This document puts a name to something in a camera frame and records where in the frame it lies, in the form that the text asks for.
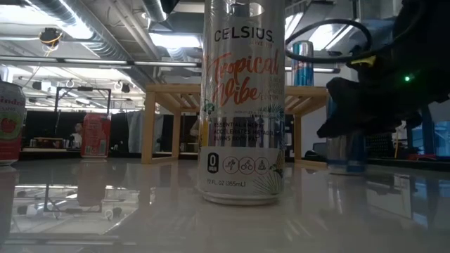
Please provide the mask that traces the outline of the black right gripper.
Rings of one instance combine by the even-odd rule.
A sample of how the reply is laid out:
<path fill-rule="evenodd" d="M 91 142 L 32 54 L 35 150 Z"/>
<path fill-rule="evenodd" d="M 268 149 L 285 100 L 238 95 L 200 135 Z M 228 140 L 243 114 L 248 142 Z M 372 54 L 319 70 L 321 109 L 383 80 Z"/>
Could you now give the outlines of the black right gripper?
<path fill-rule="evenodd" d="M 326 84 L 335 109 L 317 136 L 381 134 L 393 132 L 402 122 L 413 128 L 423 122 L 413 91 L 398 84 L 399 68 L 389 54 L 353 60 L 347 67 L 356 71 L 357 80 L 335 77 Z"/>

